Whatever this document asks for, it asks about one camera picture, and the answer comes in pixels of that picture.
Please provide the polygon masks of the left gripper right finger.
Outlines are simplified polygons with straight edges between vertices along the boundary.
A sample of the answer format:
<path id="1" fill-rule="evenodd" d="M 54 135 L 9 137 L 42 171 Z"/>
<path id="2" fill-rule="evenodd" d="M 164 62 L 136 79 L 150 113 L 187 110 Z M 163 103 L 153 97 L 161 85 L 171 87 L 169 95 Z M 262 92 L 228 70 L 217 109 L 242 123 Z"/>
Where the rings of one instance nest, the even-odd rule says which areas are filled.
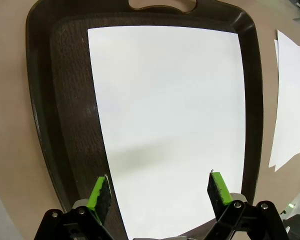
<path id="1" fill-rule="evenodd" d="M 210 172 L 207 193 L 216 223 L 206 240 L 231 240 L 236 232 L 245 232 L 251 240 L 288 240 L 288 233 L 271 201 L 256 206 L 233 199 L 220 172 Z"/>

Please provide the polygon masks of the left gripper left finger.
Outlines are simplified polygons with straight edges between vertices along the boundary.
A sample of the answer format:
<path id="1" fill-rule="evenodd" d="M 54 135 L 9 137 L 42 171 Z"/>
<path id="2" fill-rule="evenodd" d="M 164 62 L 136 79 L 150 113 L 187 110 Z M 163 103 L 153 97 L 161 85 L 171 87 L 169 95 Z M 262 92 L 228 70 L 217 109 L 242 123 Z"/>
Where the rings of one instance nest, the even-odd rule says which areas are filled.
<path id="1" fill-rule="evenodd" d="M 75 202 L 64 213 L 49 209 L 44 214 L 35 235 L 36 240 L 111 240 L 113 237 L 104 227 L 111 206 L 112 194 L 108 177 L 97 178 L 88 199 Z"/>

